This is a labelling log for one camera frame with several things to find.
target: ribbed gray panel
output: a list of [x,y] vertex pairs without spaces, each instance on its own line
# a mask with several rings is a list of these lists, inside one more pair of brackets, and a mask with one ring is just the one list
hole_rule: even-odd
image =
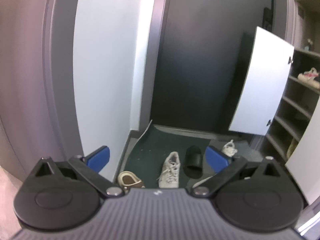
[[119,199],[107,200],[88,223],[63,233],[21,230],[13,240],[298,240],[291,229],[255,234],[225,222],[204,199],[184,189],[131,189]]

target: gray door frame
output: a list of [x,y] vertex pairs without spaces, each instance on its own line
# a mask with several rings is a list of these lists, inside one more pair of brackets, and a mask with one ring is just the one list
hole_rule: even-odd
[[[161,49],[163,42],[169,3],[170,0],[155,0],[154,2],[143,79],[139,123],[140,132],[146,129],[150,121],[156,65],[159,49]],[[289,43],[292,43],[293,6],[294,0],[275,0],[273,33]]]

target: green floor mat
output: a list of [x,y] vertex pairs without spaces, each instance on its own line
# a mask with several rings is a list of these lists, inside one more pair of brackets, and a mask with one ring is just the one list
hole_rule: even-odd
[[186,150],[192,146],[198,146],[204,154],[210,140],[176,135],[159,131],[153,125],[132,149],[125,171],[132,171],[143,180],[146,188],[157,188],[157,179],[160,176],[164,160],[171,152],[178,152],[181,162],[179,174],[179,187],[186,187],[190,180],[183,172],[183,161]]

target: silver screw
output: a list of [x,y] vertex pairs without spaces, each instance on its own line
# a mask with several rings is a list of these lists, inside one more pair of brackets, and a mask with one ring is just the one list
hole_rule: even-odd
[[206,196],[210,191],[207,187],[196,187],[193,192],[198,196]]
[[118,196],[122,193],[122,189],[119,187],[109,187],[106,192],[109,196]]

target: open cabinet door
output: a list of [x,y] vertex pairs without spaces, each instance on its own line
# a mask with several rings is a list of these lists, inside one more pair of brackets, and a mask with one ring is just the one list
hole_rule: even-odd
[[229,130],[266,135],[288,79],[294,47],[257,27],[247,77]]

